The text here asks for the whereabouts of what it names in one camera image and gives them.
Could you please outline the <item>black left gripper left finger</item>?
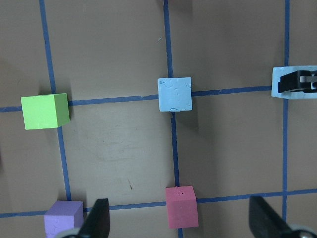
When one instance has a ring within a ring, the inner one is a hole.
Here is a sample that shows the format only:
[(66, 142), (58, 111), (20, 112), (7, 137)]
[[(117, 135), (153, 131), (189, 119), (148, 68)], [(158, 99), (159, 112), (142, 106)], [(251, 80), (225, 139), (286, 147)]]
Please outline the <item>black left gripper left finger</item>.
[(83, 226), (79, 238), (107, 238), (110, 232), (109, 202), (107, 198), (97, 199)]

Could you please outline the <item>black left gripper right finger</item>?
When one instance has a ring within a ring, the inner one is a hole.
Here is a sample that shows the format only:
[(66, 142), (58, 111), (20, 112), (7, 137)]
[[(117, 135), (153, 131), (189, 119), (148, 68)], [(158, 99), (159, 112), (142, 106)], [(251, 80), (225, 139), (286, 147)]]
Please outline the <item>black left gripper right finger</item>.
[(293, 233), (261, 196), (249, 199), (249, 228), (255, 238), (287, 238)]

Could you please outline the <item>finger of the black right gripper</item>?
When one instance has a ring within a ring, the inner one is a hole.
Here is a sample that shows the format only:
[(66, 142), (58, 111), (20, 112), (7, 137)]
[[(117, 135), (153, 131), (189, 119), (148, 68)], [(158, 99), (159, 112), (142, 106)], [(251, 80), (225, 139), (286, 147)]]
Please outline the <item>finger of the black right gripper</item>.
[(280, 77), (278, 93), (316, 93), (317, 72), (298, 70)]

